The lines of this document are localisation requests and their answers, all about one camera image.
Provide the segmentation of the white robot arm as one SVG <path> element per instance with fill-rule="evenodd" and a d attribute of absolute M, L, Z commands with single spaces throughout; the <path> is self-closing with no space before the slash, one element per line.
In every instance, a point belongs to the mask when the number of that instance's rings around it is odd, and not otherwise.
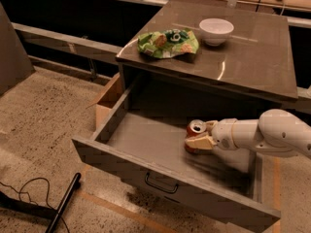
<path fill-rule="evenodd" d="M 269 156 L 311 158 L 311 127 L 279 109 L 268 110 L 258 119 L 195 119 L 187 127 L 185 148 L 192 153 L 245 149 Z"/>

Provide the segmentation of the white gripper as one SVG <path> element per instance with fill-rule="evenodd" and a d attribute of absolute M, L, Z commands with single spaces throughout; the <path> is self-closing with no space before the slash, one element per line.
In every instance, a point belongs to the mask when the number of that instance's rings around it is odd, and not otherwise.
<path fill-rule="evenodd" d="M 211 150 L 216 144 L 222 150 L 236 150 L 237 146 L 234 144 L 232 135 L 233 125 L 236 121 L 236 118 L 206 121 L 206 131 L 212 132 L 213 138 L 209 135 L 197 135 L 186 138 L 185 143 L 194 150 Z"/>

